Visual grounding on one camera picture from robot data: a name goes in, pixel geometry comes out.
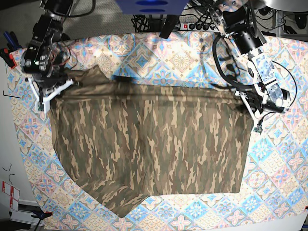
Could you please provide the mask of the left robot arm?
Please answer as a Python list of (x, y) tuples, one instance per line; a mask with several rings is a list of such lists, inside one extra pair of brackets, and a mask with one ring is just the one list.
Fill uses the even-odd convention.
[[(218, 72), (235, 88), (235, 93), (242, 98), (252, 118), (288, 111), (290, 93), (281, 89), (274, 63), (263, 52), (266, 40), (257, 28), (252, 1), (219, 0), (211, 6), (210, 14), (219, 31), (212, 46)], [(247, 56), (248, 73), (253, 78), (251, 84), (245, 85), (223, 73), (217, 57), (217, 43), (221, 38), (232, 41), (239, 54)]]

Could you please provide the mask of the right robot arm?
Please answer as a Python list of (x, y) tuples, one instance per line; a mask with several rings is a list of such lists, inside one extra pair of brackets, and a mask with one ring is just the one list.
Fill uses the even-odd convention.
[(32, 39), (22, 55), (21, 70), (35, 95), (36, 112), (48, 113), (50, 101), (73, 85), (74, 81), (64, 72), (66, 60), (54, 54), (54, 43), (63, 34), (63, 19), (73, 7), (72, 0), (43, 0), (44, 9), (33, 27)]

